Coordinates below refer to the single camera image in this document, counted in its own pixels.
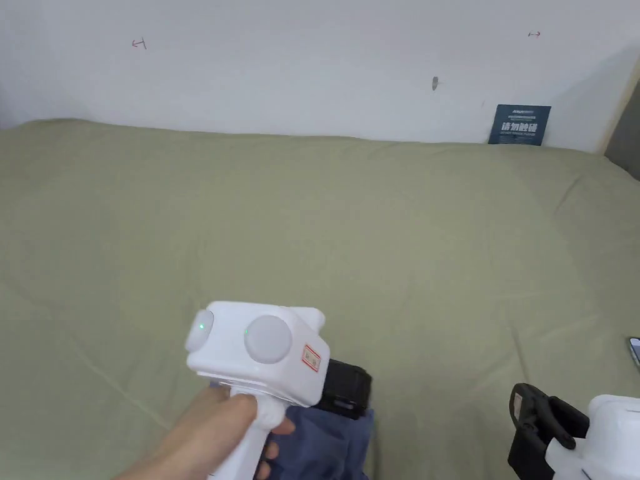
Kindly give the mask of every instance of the white wall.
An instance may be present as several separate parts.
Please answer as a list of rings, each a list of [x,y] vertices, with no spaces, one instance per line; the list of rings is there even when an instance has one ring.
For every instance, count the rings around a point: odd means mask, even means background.
[[[486,142],[518,103],[594,151],[638,45],[638,0],[0,0],[0,127]]]

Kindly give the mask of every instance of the white handheld device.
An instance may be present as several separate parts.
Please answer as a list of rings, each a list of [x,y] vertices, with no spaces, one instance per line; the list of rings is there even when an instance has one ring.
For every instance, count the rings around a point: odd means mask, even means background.
[[[586,438],[574,450],[554,438],[545,459],[554,480],[640,479],[640,399],[600,395],[589,403]]]
[[[323,313],[309,307],[215,301],[198,312],[185,344],[188,367],[258,401],[255,422],[209,479],[252,480],[286,408],[320,401],[330,356],[323,326]]]

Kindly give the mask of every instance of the bed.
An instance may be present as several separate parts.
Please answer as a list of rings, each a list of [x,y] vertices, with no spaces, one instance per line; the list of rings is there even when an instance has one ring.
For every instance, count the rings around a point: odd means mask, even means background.
[[[224,299],[326,314],[374,378],[372,476],[512,479],[514,383],[640,396],[639,205],[573,150],[1,131],[0,477],[132,463],[203,387],[184,339]]]

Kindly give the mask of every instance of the dark blue card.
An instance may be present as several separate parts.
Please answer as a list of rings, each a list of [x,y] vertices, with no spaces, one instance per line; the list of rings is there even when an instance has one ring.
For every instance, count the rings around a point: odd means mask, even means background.
[[[498,105],[489,143],[542,145],[550,110],[539,105]]]

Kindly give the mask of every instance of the handle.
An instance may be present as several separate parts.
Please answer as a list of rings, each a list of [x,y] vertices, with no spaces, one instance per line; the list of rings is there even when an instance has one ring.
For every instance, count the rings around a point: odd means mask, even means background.
[[[282,423],[287,403],[270,395],[231,388],[231,396],[250,394],[258,402],[258,414],[233,453],[209,475],[209,480],[253,480],[271,429]]]
[[[269,430],[250,427],[233,453],[209,475],[209,480],[252,480]]]

